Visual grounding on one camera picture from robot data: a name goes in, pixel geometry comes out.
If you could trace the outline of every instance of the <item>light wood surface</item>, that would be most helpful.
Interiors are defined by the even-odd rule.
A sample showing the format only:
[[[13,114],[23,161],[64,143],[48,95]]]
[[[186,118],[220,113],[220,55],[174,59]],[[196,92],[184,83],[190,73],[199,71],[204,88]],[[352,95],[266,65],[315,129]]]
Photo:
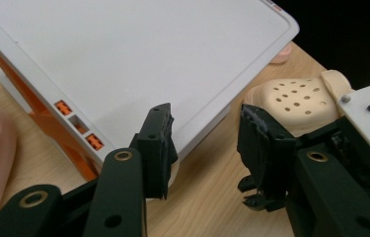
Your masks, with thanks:
[[[276,78],[318,77],[325,70],[296,44],[292,46],[290,59],[266,66],[236,97],[231,112],[184,159],[167,200],[148,202],[149,236],[293,236],[285,209],[257,212],[242,204],[244,196],[254,192],[237,190],[249,172],[236,150],[240,105],[250,88]],[[0,108],[18,130],[16,159],[3,204],[32,185],[53,184],[66,193],[85,183],[1,85]]]

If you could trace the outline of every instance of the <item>dark area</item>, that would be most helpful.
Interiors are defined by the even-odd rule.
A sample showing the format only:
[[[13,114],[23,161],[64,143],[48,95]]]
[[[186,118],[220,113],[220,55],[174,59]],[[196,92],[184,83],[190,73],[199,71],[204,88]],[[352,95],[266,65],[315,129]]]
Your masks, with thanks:
[[[298,22],[294,41],[354,89],[370,85],[370,1],[274,0]]]

